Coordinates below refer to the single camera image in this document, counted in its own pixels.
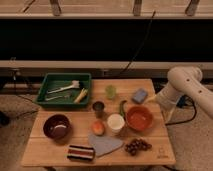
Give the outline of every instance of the red bowl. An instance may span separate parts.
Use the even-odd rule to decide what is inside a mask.
[[[144,131],[153,122],[153,115],[145,106],[134,106],[126,113],[126,123],[137,131]]]

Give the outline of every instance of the blue sponge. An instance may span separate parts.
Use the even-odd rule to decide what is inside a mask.
[[[147,95],[148,95],[148,93],[141,88],[133,94],[132,100],[135,103],[140,104],[146,99]]]

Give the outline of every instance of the dark bowl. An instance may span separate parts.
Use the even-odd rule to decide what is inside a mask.
[[[69,119],[61,114],[51,116],[44,123],[44,134],[51,139],[58,140],[65,137],[71,129]]]
[[[134,106],[126,113],[126,122],[130,128],[144,131],[151,127],[153,115],[145,106]]]

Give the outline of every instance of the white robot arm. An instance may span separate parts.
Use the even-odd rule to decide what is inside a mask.
[[[155,100],[168,122],[182,95],[192,98],[213,119],[213,93],[201,83],[202,71],[198,67],[174,67],[168,72],[168,83],[156,95]]]

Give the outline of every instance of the black wall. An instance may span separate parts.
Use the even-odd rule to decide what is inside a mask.
[[[0,20],[0,59],[128,61],[149,20]],[[213,20],[153,20],[137,61],[213,61]]]

